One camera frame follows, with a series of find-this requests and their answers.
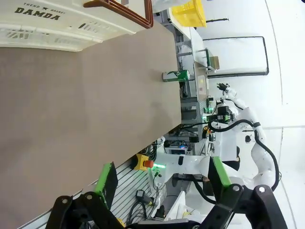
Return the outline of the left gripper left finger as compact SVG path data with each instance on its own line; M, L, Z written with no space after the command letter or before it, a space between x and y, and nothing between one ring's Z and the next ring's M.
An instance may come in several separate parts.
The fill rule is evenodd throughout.
M55 200L46 228L123 229L111 212L117 185L114 163L105 164L93 190L81 193L77 198L59 196Z

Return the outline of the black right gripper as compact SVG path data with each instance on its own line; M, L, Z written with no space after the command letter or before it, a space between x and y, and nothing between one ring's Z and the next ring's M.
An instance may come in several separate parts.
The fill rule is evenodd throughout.
M212 114L206 117L207 122L232 122L235 119L235 114L217 115Z

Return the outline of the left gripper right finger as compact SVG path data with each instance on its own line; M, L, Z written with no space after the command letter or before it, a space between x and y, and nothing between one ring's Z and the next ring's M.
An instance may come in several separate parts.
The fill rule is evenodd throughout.
M253 229L288 228L269 186L248 189L232 183L218 157L210 159L208 178L215 204L204 219L205 229L226 229L235 214L244 214Z

